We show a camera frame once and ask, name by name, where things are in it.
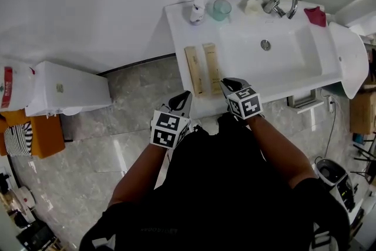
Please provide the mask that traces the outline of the white furniture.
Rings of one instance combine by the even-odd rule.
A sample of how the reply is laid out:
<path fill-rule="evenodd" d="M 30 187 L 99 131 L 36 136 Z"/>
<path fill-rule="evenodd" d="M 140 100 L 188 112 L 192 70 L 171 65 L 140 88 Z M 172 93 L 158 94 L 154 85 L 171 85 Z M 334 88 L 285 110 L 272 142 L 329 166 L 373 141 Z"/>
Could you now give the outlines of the white furniture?
<path fill-rule="evenodd" d="M 354 0 L 336 12 L 334 19 L 376 46 L 376 0 Z"/>

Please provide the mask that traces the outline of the white water dispenser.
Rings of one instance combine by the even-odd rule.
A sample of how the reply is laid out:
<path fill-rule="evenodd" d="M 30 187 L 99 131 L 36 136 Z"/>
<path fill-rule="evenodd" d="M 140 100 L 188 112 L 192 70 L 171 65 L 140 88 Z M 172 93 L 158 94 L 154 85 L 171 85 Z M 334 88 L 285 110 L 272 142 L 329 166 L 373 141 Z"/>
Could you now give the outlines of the white water dispenser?
<path fill-rule="evenodd" d="M 110 106 L 108 80 L 48 61 L 35 66 L 35 92 L 26 116 L 76 115 Z"/>

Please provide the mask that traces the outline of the grey white machine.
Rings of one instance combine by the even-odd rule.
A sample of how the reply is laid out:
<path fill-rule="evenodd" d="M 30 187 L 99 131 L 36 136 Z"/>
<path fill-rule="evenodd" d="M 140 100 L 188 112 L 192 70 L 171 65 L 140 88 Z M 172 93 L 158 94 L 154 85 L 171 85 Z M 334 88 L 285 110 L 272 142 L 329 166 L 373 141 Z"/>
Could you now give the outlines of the grey white machine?
<path fill-rule="evenodd" d="M 329 193 L 351 213 L 355 208 L 355 193 L 348 172 L 331 159 L 318 160 L 314 170 Z"/>

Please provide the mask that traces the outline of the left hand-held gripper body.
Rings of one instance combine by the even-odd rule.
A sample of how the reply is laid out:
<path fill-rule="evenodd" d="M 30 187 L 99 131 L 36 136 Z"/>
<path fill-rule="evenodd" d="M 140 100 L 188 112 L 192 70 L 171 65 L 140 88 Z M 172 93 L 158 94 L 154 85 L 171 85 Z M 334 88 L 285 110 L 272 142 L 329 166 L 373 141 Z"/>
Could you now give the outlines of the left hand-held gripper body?
<path fill-rule="evenodd" d="M 151 120 L 150 143 L 167 149 L 174 149 L 186 136 L 189 126 L 191 105 L 173 110 L 163 103 L 156 109 Z"/>

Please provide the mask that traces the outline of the white cooking pot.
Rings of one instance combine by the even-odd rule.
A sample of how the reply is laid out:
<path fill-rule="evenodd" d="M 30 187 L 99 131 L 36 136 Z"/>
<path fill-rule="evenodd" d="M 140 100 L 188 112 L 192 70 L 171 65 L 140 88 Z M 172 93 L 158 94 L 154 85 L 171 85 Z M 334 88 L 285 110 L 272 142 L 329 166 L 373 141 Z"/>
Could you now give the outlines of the white cooking pot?
<path fill-rule="evenodd" d="M 35 198 L 26 186 L 11 189 L 11 195 L 12 204 L 24 215 L 35 206 Z"/>

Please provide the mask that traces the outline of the person's left forearm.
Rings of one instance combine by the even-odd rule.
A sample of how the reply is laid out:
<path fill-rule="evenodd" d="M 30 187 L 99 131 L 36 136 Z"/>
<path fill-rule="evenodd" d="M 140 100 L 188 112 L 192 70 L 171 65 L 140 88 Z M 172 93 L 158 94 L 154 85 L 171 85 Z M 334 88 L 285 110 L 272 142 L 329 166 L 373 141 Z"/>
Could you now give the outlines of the person's left forearm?
<path fill-rule="evenodd" d="M 148 144 L 116 185 L 108 207 L 117 203 L 142 201 L 154 190 L 167 149 Z"/>

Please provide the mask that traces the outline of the water bottle with red label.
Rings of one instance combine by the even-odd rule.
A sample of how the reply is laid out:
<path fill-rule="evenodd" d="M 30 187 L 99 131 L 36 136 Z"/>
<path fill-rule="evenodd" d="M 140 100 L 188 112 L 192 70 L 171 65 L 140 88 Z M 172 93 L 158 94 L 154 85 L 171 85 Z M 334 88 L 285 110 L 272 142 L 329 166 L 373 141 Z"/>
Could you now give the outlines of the water bottle with red label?
<path fill-rule="evenodd" d="M 30 65 L 0 56 L 0 112 L 25 109 L 34 89 L 35 71 Z"/>

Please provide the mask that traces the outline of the large cardboard box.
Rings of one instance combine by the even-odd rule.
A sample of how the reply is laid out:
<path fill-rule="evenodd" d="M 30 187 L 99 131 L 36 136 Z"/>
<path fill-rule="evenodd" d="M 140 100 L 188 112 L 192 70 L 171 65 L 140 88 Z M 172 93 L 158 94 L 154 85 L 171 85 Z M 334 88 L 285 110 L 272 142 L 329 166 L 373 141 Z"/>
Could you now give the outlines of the large cardboard box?
<path fill-rule="evenodd" d="M 357 94 L 350 100 L 350 132 L 369 135 L 376 130 L 376 92 Z"/>

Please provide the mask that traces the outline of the white ceramic sink top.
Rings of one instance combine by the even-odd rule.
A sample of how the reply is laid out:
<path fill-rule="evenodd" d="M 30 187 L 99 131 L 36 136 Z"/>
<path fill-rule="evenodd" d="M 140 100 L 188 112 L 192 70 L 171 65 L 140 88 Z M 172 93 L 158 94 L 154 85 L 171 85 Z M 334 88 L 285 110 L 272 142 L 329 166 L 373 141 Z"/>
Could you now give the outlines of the white ceramic sink top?
<path fill-rule="evenodd" d="M 199 58 L 203 94 L 192 100 L 193 119 L 219 115 L 227 110 L 223 94 L 212 95 L 203 50 L 204 43 L 214 43 L 220 76 L 241 78 L 260 94 L 262 102 L 283 99 L 299 92 L 339 82 L 340 62 L 329 28 L 311 24 L 300 2 L 296 14 L 288 19 L 275 12 L 246 15 L 247 0 L 229 0 L 232 10 L 223 21 L 206 15 L 199 25 L 190 23 L 191 2 L 165 8 L 183 87 L 193 85 L 184 52 L 194 46 Z M 269 51 L 260 42 L 268 40 Z"/>

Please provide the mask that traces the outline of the large white freestanding basin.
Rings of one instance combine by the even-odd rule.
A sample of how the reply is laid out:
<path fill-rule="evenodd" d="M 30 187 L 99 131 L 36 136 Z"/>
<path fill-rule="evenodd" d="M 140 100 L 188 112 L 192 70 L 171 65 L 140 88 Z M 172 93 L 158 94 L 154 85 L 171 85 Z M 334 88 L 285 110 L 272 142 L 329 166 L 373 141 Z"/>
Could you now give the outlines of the large white freestanding basin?
<path fill-rule="evenodd" d="M 329 30 L 342 72 L 339 82 L 347 94 L 346 98 L 353 99 L 368 76 L 367 50 L 360 36 L 349 28 L 331 22 Z"/>

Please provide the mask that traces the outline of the white soap dispenser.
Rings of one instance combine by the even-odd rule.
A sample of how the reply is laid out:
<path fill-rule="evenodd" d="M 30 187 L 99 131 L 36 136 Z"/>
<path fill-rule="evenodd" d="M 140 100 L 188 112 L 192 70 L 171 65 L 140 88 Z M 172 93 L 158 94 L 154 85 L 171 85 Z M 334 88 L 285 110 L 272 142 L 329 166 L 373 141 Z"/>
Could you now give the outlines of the white soap dispenser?
<path fill-rule="evenodd" d="M 203 21 L 205 15 L 205 3 L 204 0 L 194 0 L 192 10 L 190 13 L 190 23 L 198 25 Z"/>

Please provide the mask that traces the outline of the white open drawer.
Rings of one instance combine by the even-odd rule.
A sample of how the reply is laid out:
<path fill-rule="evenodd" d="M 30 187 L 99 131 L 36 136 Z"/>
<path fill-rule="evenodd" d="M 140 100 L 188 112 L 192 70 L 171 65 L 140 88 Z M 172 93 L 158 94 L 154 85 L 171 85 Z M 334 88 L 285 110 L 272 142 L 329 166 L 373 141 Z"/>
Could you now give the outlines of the white open drawer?
<path fill-rule="evenodd" d="M 309 111 L 323 104 L 324 101 L 317 98 L 316 89 L 299 92 L 296 95 L 287 97 L 287 106 L 297 114 Z"/>

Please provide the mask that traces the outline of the red cloth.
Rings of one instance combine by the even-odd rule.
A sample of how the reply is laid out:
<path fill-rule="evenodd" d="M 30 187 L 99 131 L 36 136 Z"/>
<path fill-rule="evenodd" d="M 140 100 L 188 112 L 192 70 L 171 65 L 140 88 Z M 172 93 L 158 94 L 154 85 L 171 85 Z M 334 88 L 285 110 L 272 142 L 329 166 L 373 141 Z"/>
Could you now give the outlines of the red cloth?
<path fill-rule="evenodd" d="M 315 8 L 304 8 L 304 12 L 307 15 L 311 24 L 325 28 L 327 26 L 327 18 L 324 11 L 319 6 Z"/>

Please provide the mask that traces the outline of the person's black clothing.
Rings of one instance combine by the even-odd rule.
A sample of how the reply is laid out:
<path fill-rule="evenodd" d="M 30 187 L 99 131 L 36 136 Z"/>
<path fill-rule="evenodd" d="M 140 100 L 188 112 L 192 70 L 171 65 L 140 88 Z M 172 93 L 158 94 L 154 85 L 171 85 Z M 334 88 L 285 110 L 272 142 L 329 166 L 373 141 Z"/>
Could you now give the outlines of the person's black clothing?
<path fill-rule="evenodd" d="M 318 230 L 347 251 L 350 224 L 320 181 L 291 188 L 266 161 L 246 121 L 197 126 L 173 151 L 162 185 L 108 207 L 79 251 L 312 251 Z"/>

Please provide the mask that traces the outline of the cream cup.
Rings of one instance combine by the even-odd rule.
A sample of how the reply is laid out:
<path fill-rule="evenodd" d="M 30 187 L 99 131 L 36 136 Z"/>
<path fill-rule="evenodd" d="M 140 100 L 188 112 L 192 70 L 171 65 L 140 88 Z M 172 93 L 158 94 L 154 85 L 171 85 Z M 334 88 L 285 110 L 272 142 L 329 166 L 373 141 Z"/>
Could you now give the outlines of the cream cup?
<path fill-rule="evenodd" d="M 248 0 L 244 9 L 246 15 L 259 14 L 263 11 L 261 3 L 258 0 Z"/>

